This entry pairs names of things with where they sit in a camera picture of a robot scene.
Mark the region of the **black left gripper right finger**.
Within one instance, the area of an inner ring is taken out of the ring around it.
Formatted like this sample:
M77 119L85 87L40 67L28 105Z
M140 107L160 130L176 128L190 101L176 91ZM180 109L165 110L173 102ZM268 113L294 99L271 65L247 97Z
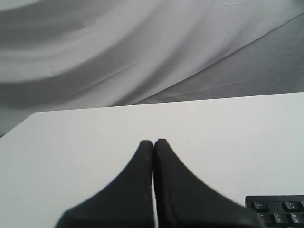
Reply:
M256 213L197 178L165 139L153 151L154 190L161 228L261 228Z

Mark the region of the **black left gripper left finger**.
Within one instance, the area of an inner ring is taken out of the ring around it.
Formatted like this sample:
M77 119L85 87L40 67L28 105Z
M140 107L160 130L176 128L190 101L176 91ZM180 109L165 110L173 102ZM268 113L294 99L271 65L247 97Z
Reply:
M96 195L67 210L57 228L153 228L153 143L141 141L121 173Z

